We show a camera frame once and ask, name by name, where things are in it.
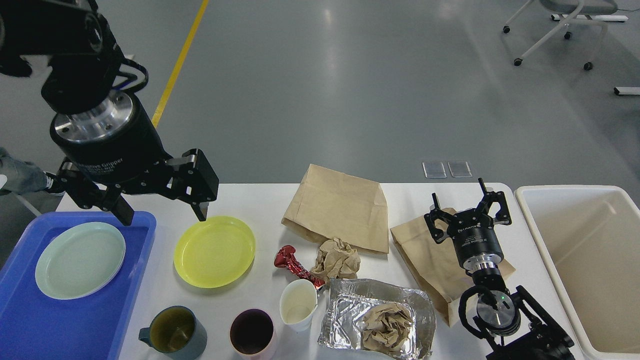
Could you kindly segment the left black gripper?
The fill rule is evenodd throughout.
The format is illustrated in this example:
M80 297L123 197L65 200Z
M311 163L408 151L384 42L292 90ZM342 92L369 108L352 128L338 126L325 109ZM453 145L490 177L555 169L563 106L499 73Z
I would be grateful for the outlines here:
M173 157L134 94L110 91L94 109L57 114L49 133L65 155L58 180L73 202L97 207L130 226L135 211L126 195L158 194L178 199L196 218L207 219L220 180L205 153L192 148Z

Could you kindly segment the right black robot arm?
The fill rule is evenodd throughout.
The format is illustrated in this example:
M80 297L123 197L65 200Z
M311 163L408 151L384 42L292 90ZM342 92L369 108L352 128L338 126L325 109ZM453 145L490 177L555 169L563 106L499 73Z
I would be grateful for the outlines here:
M452 240L458 265L473 285L458 305L461 325L491 347L487 360L573 360L574 340L522 285L508 289L499 269L505 259L495 232L512 217L502 191L478 179L482 198L475 207L453 214L441 208L436 193L423 220L434 242Z

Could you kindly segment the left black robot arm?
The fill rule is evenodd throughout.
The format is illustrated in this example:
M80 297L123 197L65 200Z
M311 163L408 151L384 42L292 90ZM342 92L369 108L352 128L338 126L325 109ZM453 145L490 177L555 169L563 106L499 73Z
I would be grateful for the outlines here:
M158 194L199 221L219 178L198 148L173 157L137 92L149 73L126 58L94 0L3 0L1 73L30 77L29 56L48 57L41 96L55 112L49 133L65 154L57 180L80 208L98 207L130 226L124 195Z

